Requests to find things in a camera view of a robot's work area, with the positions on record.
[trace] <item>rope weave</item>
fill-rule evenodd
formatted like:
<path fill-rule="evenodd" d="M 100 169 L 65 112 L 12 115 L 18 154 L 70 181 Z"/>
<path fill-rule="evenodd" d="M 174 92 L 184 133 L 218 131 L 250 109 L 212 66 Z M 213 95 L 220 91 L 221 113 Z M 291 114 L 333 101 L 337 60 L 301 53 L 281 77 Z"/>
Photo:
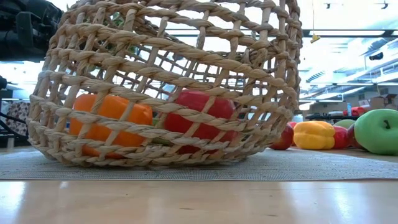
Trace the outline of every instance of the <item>rope weave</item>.
<path fill-rule="evenodd" d="M 238 4 L 239 10 L 224 7 L 227 3 Z M 249 7 L 262 12 L 258 23 L 245 16 Z M 181 16 L 180 11 L 203 15 L 192 19 Z M 272 14 L 279 20 L 276 28 L 269 24 Z M 280 136 L 299 107 L 297 65 L 303 36 L 299 16 L 297 0 L 280 0 L 279 5 L 271 0 L 80 0 L 63 15 L 50 39 L 43 70 L 30 96 L 29 141 L 49 159 L 81 166 L 212 164 L 240 161 L 261 152 Z M 231 27 L 217 27 L 210 22 L 212 17 Z M 153 18 L 160 19 L 159 26 L 151 22 Z M 168 34 L 168 24 L 199 31 L 196 46 Z M 251 35 L 241 29 L 250 30 Z M 230 49 L 206 51 L 206 37 L 227 40 Z M 174 86 L 173 90 L 166 91 L 166 85 Z M 183 89 L 210 96 L 202 111 L 175 103 Z M 81 91 L 96 94 L 91 111 L 73 109 Z M 130 102 L 119 119 L 98 114 L 106 95 Z M 208 114 L 216 98 L 235 103 L 230 119 Z M 136 103 L 157 112 L 155 126 L 127 121 Z M 170 113 L 193 122 L 186 133 L 162 127 Z M 244 119 L 238 118 L 242 113 Z M 68 132 L 70 119 L 83 124 L 77 136 Z M 219 129 L 219 135 L 193 137 L 201 124 Z M 107 140 L 85 138 L 93 125 L 111 130 Z M 145 140 L 137 147 L 113 144 L 121 131 Z M 228 131 L 237 136 L 221 141 Z M 153 139 L 169 144 L 155 144 Z M 84 156 L 84 145 L 100 155 Z M 179 154 L 182 146 L 200 150 Z M 109 159 L 109 152 L 125 159 Z"/>

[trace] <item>woven mat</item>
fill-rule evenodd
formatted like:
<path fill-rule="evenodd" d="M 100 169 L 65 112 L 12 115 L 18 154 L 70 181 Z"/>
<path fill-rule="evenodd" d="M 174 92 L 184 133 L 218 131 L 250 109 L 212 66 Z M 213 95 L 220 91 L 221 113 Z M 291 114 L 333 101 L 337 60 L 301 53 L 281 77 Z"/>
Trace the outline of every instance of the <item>woven mat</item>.
<path fill-rule="evenodd" d="M 245 161 L 184 168 L 64 166 L 39 152 L 0 156 L 0 179 L 56 180 L 346 180 L 398 179 L 398 163 L 324 152 L 265 150 Z"/>

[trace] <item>toy fruit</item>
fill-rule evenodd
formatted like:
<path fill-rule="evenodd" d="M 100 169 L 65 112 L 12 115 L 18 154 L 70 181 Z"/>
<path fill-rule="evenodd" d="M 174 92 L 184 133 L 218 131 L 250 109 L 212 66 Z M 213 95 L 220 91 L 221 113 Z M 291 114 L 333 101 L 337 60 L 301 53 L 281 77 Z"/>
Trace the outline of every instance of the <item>toy fruit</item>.
<path fill-rule="evenodd" d="M 380 155 L 398 154 L 398 111 L 378 109 L 360 116 L 355 139 L 368 151 Z"/>
<path fill-rule="evenodd" d="M 183 90 L 175 100 L 175 103 L 186 106 L 191 110 L 202 111 L 209 98 L 209 95 L 201 91 Z M 235 106 L 232 100 L 217 97 L 213 105 L 207 111 L 207 114 L 210 114 L 216 118 L 230 119 L 234 110 Z M 189 130 L 192 124 L 192 121 L 189 121 L 180 115 L 169 113 L 166 117 L 164 128 L 173 132 L 185 133 Z M 212 140 L 213 138 L 217 137 L 219 133 L 220 130 L 218 128 L 202 123 L 199 125 L 199 128 L 195 131 L 192 137 Z M 220 142 L 231 141 L 237 134 L 238 133 L 235 131 L 227 131 L 227 133 L 220 139 Z M 182 146 L 178 150 L 178 153 L 193 154 L 199 150 L 200 148 L 195 146 Z M 207 151 L 206 153 L 211 154 L 216 151 L 217 150 L 212 150 Z"/>
<path fill-rule="evenodd" d="M 355 123 L 351 125 L 348 130 L 347 130 L 347 136 L 349 139 L 349 144 L 357 149 L 364 149 L 366 150 L 363 146 L 361 146 L 355 139 Z"/>
<path fill-rule="evenodd" d="M 73 106 L 75 110 L 78 111 L 86 111 L 90 112 L 91 108 L 94 105 L 96 95 L 94 94 L 84 94 L 80 95 Z M 107 118 L 119 119 L 124 110 L 126 109 L 129 101 L 118 97 L 107 95 L 104 99 L 101 108 L 98 111 L 98 115 L 105 116 Z M 130 112 L 130 115 L 127 119 L 135 124 L 152 124 L 152 109 L 150 106 L 135 104 L 134 108 Z M 72 135 L 78 135 L 80 129 L 83 127 L 83 123 L 78 121 L 77 119 L 70 120 L 70 128 L 69 133 Z M 97 141 L 105 141 L 108 136 L 111 134 L 111 130 L 105 126 L 93 124 L 91 129 L 87 132 L 85 138 L 93 139 Z M 139 146 L 145 140 L 144 137 L 141 137 L 137 134 L 127 133 L 125 131 L 121 131 L 112 144 L 120 145 L 120 146 Z M 85 156 L 99 156 L 100 152 L 93 149 L 92 147 L 83 146 L 82 148 L 83 155 Z M 122 159 L 124 158 L 122 155 L 116 153 L 108 153 L 106 158 L 110 159 Z"/>
<path fill-rule="evenodd" d="M 335 129 L 324 121 L 306 121 L 294 127 L 294 142 L 301 149 L 331 149 L 335 145 Z"/>
<path fill-rule="evenodd" d="M 353 123 L 355 123 L 352 119 L 344 119 L 334 124 L 334 126 L 340 126 L 348 129 Z"/>
<path fill-rule="evenodd" d="M 294 129 L 294 126 L 296 126 L 297 122 L 291 121 L 288 124 L 291 125 L 291 127 Z"/>
<path fill-rule="evenodd" d="M 333 146 L 333 149 L 347 148 L 349 146 L 347 129 L 340 126 L 334 126 L 333 128 L 335 129 L 335 145 Z"/>
<path fill-rule="evenodd" d="M 286 128 L 280 135 L 278 141 L 274 142 L 270 148 L 275 150 L 286 150 L 288 149 L 293 143 L 293 128 L 287 124 Z"/>

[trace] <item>black equipment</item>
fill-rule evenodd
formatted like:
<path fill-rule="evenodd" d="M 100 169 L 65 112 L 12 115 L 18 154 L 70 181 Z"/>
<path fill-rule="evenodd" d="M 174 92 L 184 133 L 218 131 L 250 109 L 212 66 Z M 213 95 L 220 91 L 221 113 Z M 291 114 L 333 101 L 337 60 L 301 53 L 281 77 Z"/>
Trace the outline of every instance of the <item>black equipment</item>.
<path fill-rule="evenodd" d="M 0 61 L 43 60 L 62 14 L 46 0 L 0 0 Z"/>

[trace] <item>wooden floor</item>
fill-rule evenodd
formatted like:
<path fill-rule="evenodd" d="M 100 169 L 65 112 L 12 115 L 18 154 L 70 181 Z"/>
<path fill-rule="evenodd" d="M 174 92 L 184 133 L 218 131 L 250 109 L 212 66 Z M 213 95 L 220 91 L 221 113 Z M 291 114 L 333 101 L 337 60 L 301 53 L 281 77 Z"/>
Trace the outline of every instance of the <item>wooden floor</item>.
<path fill-rule="evenodd" d="M 398 162 L 396 157 L 387 160 Z M 4 181 L 0 224 L 397 223 L 397 189 L 398 181 L 393 180 Z"/>

